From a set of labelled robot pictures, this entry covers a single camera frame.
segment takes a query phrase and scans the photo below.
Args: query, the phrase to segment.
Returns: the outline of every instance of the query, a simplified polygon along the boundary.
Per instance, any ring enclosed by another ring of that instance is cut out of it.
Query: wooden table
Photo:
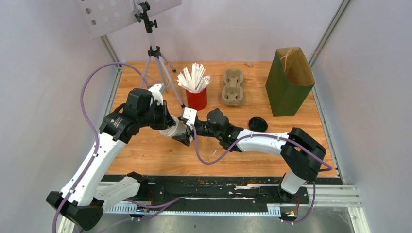
[[[144,62],[129,63],[143,72]],[[209,111],[220,108],[229,118],[230,123],[246,129],[249,119],[256,116],[268,122],[269,128],[266,132],[289,132],[292,127],[299,127],[326,148],[327,154],[324,160],[333,164],[312,94],[309,94],[295,116],[272,116],[265,89],[271,62],[254,62],[253,68],[245,66],[243,62],[201,63],[205,65],[205,75],[212,77],[207,88],[208,105],[198,112],[200,120],[204,120]],[[177,86],[176,80],[177,74],[184,67],[190,69],[191,64],[192,62],[173,62],[177,72],[170,72],[185,104],[187,104],[185,91]],[[244,73],[244,100],[239,107],[229,107],[222,102],[223,73],[228,68],[239,68]],[[154,62],[149,66],[148,75],[161,80]],[[140,81],[141,78],[135,71],[129,67],[124,68],[113,109],[126,102],[129,91],[139,87]],[[181,115],[182,109],[171,88],[164,94],[164,100],[167,101],[170,114]],[[206,137],[199,138],[199,150],[205,161],[212,161],[224,152],[217,139]],[[126,174],[135,171],[146,175],[283,176],[288,170],[282,157],[261,152],[232,152],[214,165],[204,165],[196,157],[194,142],[190,147],[186,147],[178,141],[162,136],[159,131],[142,128],[115,158],[107,173]],[[336,171],[323,172],[319,176],[336,176]]]

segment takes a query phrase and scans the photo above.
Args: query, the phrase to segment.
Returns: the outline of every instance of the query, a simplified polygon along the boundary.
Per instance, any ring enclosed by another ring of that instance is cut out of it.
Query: debris
[[[248,66],[250,68],[253,67],[253,62],[245,62],[245,66]]]

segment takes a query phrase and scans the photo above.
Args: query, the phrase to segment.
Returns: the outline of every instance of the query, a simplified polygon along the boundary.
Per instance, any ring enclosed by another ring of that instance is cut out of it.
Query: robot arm
[[[163,100],[164,90],[165,86],[161,84],[156,84],[149,90],[132,90],[126,103],[103,119],[99,128],[101,146],[97,153],[94,154],[93,145],[70,181],[60,192],[50,192],[46,201],[57,209],[63,197],[71,192],[61,214],[83,229],[90,230],[100,220],[103,212],[113,205],[132,196],[145,195],[148,181],[135,172],[127,174],[123,180],[111,186],[99,190],[97,187],[113,159],[140,128],[149,126],[155,130],[165,130],[176,124],[167,110],[166,101]],[[85,170],[92,156],[94,160]],[[73,183],[82,173],[84,176],[80,183],[75,190],[71,190]]]
[[[193,130],[190,128],[193,125],[197,135],[215,137],[225,149],[228,149],[238,139],[244,138],[238,141],[231,151],[258,151],[282,156],[290,167],[290,171],[283,177],[281,188],[278,190],[278,195],[285,202],[292,200],[294,194],[304,183],[316,180],[321,164],[303,150],[296,149],[292,143],[279,140],[281,137],[295,141],[323,160],[326,154],[325,148],[302,129],[292,128],[287,133],[260,133],[230,124],[229,119],[219,109],[210,111],[206,121],[194,118],[194,114],[196,114],[196,110],[185,108],[181,119],[188,125],[187,133],[186,135],[174,136],[173,139],[189,145],[193,135]]]

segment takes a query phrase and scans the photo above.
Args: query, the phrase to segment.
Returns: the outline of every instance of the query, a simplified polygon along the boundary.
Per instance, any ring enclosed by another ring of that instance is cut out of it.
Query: tripod leg
[[[165,60],[168,63],[168,65],[169,65],[170,69],[172,69],[173,73],[176,73],[176,69],[173,67],[173,65],[170,63],[170,61],[165,57],[165,55],[162,54],[162,57],[163,57],[163,60]]]
[[[157,64],[157,69],[159,70],[160,77],[162,78],[162,83],[164,83],[165,85],[168,85],[166,83],[165,76],[163,75],[163,70],[162,70],[162,65],[161,65],[162,63],[160,61],[161,58],[162,57],[158,57],[158,58],[156,57],[155,58],[156,64]]]
[[[180,106],[182,106],[182,108],[184,108],[184,107],[185,107],[185,104],[183,103],[182,99],[180,98],[180,95],[179,95],[179,93],[177,92],[176,86],[174,86],[174,84],[173,84],[173,80],[172,80],[172,78],[170,77],[169,72],[167,71],[167,68],[166,68],[166,66],[165,66],[165,60],[163,59],[163,57],[159,57],[159,63],[160,63],[160,65],[162,66],[162,68],[165,70],[166,76],[168,77],[168,80],[169,80],[169,82],[170,82],[170,85],[172,86],[173,91],[174,91],[174,93],[176,94],[177,99],[179,100]]]
[[[144,67],[144,72],[143,72],[143,74],[142,74],[142,77],[146,77],[147,70],[149,69],[149,64],[150,64],[151,58],[152,58],[152,57],[149,56],[149,58],[147,59],[146,66]],[[140,82],[140,88],[142,88],[142,87],[143,87],[143,80]]]

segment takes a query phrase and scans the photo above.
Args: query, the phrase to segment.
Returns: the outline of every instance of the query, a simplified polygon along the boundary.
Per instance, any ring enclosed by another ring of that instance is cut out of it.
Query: green paper bag
[[[266,91],[274,117],[295,115],[313,85],[315,80],[312,70],[299,47],[276,50],[266,81]]]

